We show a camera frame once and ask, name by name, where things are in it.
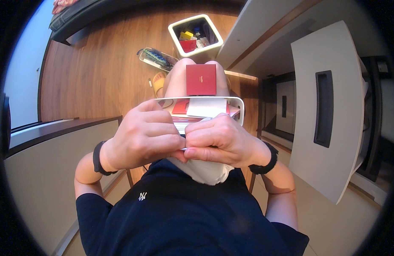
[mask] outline navy t-shirt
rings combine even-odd
[[[87,255],[302,255],[309,242],[262,215],[240,169],[209,186],[164,159],[116,205],[88,193],[76,208]]]

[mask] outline trash bin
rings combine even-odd
[[[210,45],[203,48],[197,48],[191,52],[184,52],[180,45],[179,37],[181,32],[200,28],[201,32],[207,37]],[[179,59],[190,58],[197,64],[204,64],[207,61],[214,60],[218,51],[224,44],[217,28],[206,14],[200,14],[169,25],[169,33],[174,42],[174,49],[178,53]]]

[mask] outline knee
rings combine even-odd
[[[215,68],[217,69],[217,71],[224,72],[224,69],[221,66],[221,64],[216,61],[207,61],[205,64],[215,64]]]
[[[195,64],[194,60],[188,58],[181,59],[176,63],[176,65],[184,66],[184,67],[185,65],[193,65],[193,64]]]

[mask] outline yellow sandal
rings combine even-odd
[[[156,78],[158,77],[158,75],[162,75],[163,77],[161,77],[161,78],[159,78],[159,79],[156,80]],[[161,72],[157,73],[157,74],[153,77],[152,87],[153,87],[154,93],[155,93],[155,95],[156,95],[157,98],[158,98],[157,92],[158,92],[160,89],[163,88],[164,80],[165,80],[166,76],[167,76],[167,73],[164,72],[164,71],[161,71]]]

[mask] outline yellow packaging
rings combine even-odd
[[[181,33],[180,33],[179,40],[180,40],[180,41],[181,41],[181,40],[190,40],[192,36],[193,36],[193,34],[190,33],[190,32],[188,32],[188,31],[186,31],[185,33],[184,33],[184,32],[181,32]]]

